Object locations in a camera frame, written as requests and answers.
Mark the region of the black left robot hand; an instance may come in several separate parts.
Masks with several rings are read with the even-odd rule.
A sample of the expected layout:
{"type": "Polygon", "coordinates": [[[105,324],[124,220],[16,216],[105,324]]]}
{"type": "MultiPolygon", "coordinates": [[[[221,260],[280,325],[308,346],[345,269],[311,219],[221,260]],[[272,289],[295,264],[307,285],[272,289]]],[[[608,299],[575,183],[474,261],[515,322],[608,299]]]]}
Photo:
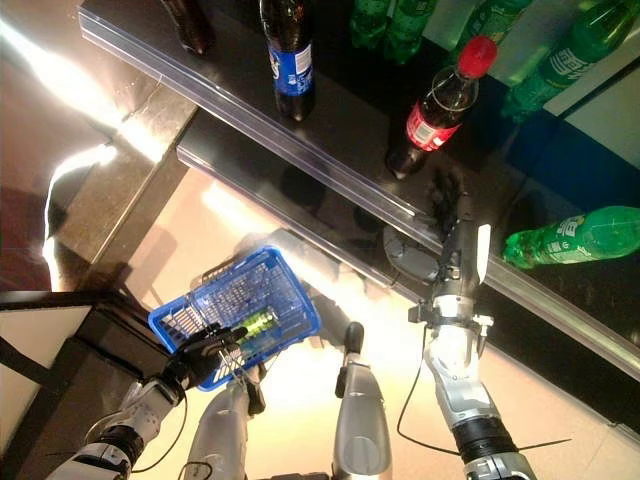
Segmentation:
{"type": "Polygon", "coordinates": [[[237,349],[247,334],[243,326],[196,333],[171,355],[160,378],[184,391],[200,386],[219,369],[222,355],[237,349]]]}

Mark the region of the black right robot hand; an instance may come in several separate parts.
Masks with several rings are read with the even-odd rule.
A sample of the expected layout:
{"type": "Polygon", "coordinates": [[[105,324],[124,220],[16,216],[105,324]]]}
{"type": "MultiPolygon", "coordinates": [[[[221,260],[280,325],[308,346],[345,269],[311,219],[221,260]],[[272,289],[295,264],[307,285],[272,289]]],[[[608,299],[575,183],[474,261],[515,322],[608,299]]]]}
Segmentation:
{"type": "Polygon", "coordinates": [[[435,230],[442,251],[432,257],[391,226],[383,229],[387,260],[400,273],[434,286],[434,294],[473,299],[481,283],[477,267],[477,227],[473,201],[462,172],[437,168],[427,185],[432,215],[422,222],[435,230]]]}

